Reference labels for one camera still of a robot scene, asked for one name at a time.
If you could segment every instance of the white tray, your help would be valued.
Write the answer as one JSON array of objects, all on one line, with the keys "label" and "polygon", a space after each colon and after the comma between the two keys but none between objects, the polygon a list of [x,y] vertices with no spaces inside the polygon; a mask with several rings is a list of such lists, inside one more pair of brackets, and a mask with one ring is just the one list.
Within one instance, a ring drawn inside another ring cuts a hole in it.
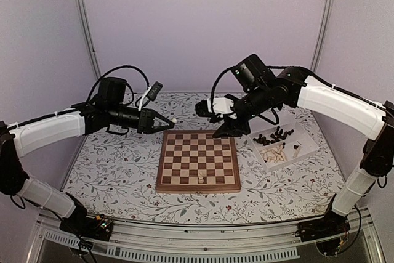
[{"label": "white tray", "polygon": [[[302,126],[295,121],[295,119],[292,117],[292,115],[288,112],[282,112],[279,114],[280,117],[280,123],[279,126],[283,131],[290,131],[294,130],[294,133],[291,134],[290,136],[287,136],[286,140],[279,141],[277,143],[273,143],[270,145],[262,145],[257,142],[253,141],[253,138],[259,138],[259,134],[262,134],[265,136],[268,140],[272,140],[270,135],[272,133],[275,133],[276,127],[273,125],[269,125],[270,128],[267,128],[267,123],[264,123],[261,119],[260,122],[258,122],[258,119],[254,119],[253,125],[251,125],[252,128],[252,133],[246,136],[247,141],[251,145],[253,152],[256,156],[256,158],[260,161],[262,166],[265,168],[266,171],[274,171],[276,169],[281,169],[285,166],[289,166],[292,163],[295,163],[296,161],[300,161],[310,155],[315,154],[319,146],[315,143],[315,141],[308,135],[308,133],[302,128]],[[259,131],[256,131],[256,127],[260,125],[262,128]],[[278,160],[276,163],[274,161],[264,161],[263,159],[263,154],[260,152],[261,150],[270,150],[274,147],[279,147],[282,145],[282,143],[285,142],[285,148],[283,149],[283,152],[285,153],[287,157],[287,161],[280,161]],[[301,146],[301,149],[296,157],[294,157],[294,152],[296,151],[294,149],[294,145]]]}]

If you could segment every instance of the chess pawn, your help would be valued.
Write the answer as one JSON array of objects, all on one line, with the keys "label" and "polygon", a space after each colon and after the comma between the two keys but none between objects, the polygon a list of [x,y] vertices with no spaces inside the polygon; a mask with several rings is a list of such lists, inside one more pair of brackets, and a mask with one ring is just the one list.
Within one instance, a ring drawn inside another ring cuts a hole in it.
[{"label": "chess pawn", "polygon": [[204,174],[201,171],[198,171],[198,183],[204,183]]}]

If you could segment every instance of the floral tablecloth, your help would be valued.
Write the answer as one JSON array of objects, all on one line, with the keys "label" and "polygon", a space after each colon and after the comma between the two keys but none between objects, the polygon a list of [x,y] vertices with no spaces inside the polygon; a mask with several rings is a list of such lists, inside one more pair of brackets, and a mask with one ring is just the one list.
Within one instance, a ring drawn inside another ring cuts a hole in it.
[{"label": "floral tablecloth", "polygon": [[[215,129],[195,115],[207,94],[160,94],[148,107],[178,120],[176,129]],[[64,191],[90,212],[121,219],[182,224],[243,224],[315,216],[344,185],[330,149],[310,111],[285,108],[320,149],[286,168],[265,172],[244,138],[236,138],[242,189],[213,195],[155,191],[163,133],[125,136],[105,130],[89,135]]]}]

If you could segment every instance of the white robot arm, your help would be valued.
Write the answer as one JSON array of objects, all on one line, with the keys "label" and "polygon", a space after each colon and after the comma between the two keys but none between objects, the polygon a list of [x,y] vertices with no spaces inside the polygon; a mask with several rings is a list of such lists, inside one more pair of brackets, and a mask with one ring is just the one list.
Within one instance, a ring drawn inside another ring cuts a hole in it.
[{"label": "white robot arm", "polygon": [[[109,240],[111,218],[87,217],[86,208],[73,196],[58,191],[50,185],[28,175],[19,159],[33,150],[70,137],[79,137],[96,132],[111,125],[121,126],[126,132],[132,128],[138,133],[151,134],[171,129],[174,123],[154,110],[134,108],[122,104],[127,82],[120,78],[103,78],[97,95],[89,102],[73,105],[64,111],[32,119],[24,123],[5,125],[0,122],[0,192],[19,196],[36,206],[48,209],[57,215],[60,228],[81,237]],[[155,83],[147,92],[154,100],[161,89]],[[159,118],[167,125],[155,125]]]},{"label": "white robot arm", "polygon": [[[275,76],[271,68],[284,70]],[[281,109],[285,104],[334,118],[368,138],[360,165],[354,169],[342,190],[332,198],[324,217],[301,222],[297,234],[302,241],[307,241],[350,229],[347,222],[349,212],[376,180],[387,176],[393,166],[394,105],[366,100],[325,82],[303,67],[267,67],[255,54],[225,71],[234,74],[247,95],[241,99],[230,94],[224,98],[214,98],[213,88],[209,100],[196,104],[199,116],[210,117],[212,123],[224,120],[214,137],[249,134],[250,119],[269,109],[275,112],[273,108]]]}]

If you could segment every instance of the wooden chessboard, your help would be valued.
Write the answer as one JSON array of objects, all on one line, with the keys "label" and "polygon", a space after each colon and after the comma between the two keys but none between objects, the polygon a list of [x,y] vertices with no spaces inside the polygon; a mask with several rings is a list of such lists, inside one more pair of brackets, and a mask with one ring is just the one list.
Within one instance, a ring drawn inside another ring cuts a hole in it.
[{"label": "wooden chessboard", "polygon": [[[159,193],[241,191],[234,138],[213,139],[214,131],[165,131],[156,181]],[[203,183],[198,173],[203,173]]]}]

